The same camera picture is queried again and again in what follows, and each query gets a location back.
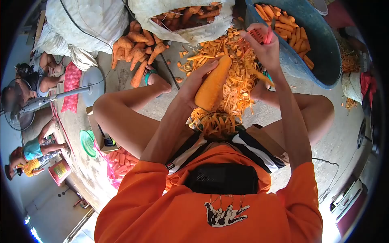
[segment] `white bucket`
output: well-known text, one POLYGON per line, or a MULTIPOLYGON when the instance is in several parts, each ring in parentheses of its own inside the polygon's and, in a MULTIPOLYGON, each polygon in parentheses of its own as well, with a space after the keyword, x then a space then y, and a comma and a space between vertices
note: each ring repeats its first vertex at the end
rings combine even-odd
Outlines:
POLYGON ((361 73, 342 73, 344 96, 362 104, 361 73))

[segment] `green colander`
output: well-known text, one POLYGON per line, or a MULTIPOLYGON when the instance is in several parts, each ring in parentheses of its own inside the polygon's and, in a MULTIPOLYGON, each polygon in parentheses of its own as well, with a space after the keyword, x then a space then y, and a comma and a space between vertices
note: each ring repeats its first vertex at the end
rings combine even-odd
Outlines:
POLYGON ((92 157, 93 159, 97 158, 96 150, 94 149, 95 136, 92 131, 81 130, 80 131, 80 141, 81 145, 84 148, 85 152, 92 157))

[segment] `pile of peeled carrots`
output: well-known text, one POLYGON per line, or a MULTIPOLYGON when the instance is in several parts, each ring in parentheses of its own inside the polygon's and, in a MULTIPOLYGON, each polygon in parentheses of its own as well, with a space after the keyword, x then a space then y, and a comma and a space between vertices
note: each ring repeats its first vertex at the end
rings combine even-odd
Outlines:
POLYGON ((221 7, 220 2, 211 2, 205 6, 182 7, 154 16, 151 20, 170 31, 193 28, 202 26, 202 19, 206 19, 207 23, 213 22, 220 14, 221 7))
POLYGON ((153 63, 158 54, 167 48, 169 46, 165 45, 161 39, 147 30, 142 30, 140 24, 134 20, 130 23, 129 33, 120 37, 113 44, 111 68, 114 69, 118 61, 126 61, 131 62, 130 70, 132 71, 136 64, 140 62, 141 64, 131 80, 131 85, 136 88, 141 82, 146 65, 153 63), (153 50, 151 46, 154 44, 157 45, 153 50))
POLYGON ((276 6, 255 4, 255 9, 269 26, 272 24, 272 19, 275 18, 274 32, 288 42, 309 69, 312 70, 315 65, 307 56, 307 53, 311 50, 311 46, 309 45, 304 27, 299 27, 295 23, 296 20, 293 16, 289 16, 286 11, 282 11, 276 6))
POLYGON ((124 148, 120 148, 116 151, 113 151, 109 154, 109 167, 112 168, 114 174, 111 175, 112 178, 118 181, 121 181, 124 176, 134 168, 138 163, 139 159, 132 156, 124 148))

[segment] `hand graphic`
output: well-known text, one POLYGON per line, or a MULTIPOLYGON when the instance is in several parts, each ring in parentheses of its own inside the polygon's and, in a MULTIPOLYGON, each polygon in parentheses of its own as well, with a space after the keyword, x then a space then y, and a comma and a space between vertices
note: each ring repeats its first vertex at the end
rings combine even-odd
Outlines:
POLYGON ((233 210, 232 205, 227 207, 226 211, 223 211, 222 208, 215 210, 210 203, 204 203, 204 206, 207 208, 207 219, 208 224, 212 227, 223 227, 232 225, 238 221, 247 219, 247 215, 242 215, 236 217, 237 215, 246 211, 250 206, 247 205, 239 210, 233 210))

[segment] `leg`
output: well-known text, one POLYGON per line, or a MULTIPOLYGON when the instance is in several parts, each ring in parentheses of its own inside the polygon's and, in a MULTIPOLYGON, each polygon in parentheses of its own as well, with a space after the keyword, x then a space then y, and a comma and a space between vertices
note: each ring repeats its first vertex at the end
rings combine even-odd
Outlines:
POLYGON ((52 117, 51 120, 43 126, 42 130, 40 131, 38 135, 38 142, 41 144, 43 142, 44 135, 49 130, 50 126, 55 122, 55 117, 52 117))
MULTIPOLYGON (((262 84, 257 84, 252 91, 252 98, 273 107, 280 108, 276 92, 269 91, 262 84)), ((301 110, 311 146, 315 145, 330 129, 334 120, 334 106, 322 95, 294 93, 301 110)), ((272 139, 285 149, 282 121, 278 120, 262 128, 272 139)))
POLYGON ((62 69, 61 63, 57 64, 57 62, 54 59, 54 56, 51 54, 47 54, 46 52, 43 52, 42 55, 40 56, 39 66, 46 73, 49 73, 49 67, 53 68, 56 73, 60 72, 62 69))
POLYGON ((53 151, 56 151, 56 150, 59 150, 59 149, 65 149, 65 148, 66 148, 66 143, 63 143, 63 144, 54 143, 54 144, 40 146, 40 150, 41 150, 43 155, 48 154, 48 153, 53 152, 53 151))
POLYGON ((136 111, 172 89, 158 74, 151 74, 148 84, 144 87, 104 94, 93 105, 93 114, 102 129, 137 158, 140 158, 157 130, 159 121, 136 111))
POLYGON ((57 83, 64 81, 65 74, 59 77, 44 77, 40 82, 39 88, 42 93, 46 93, 50 88, 57 86, 57 83))

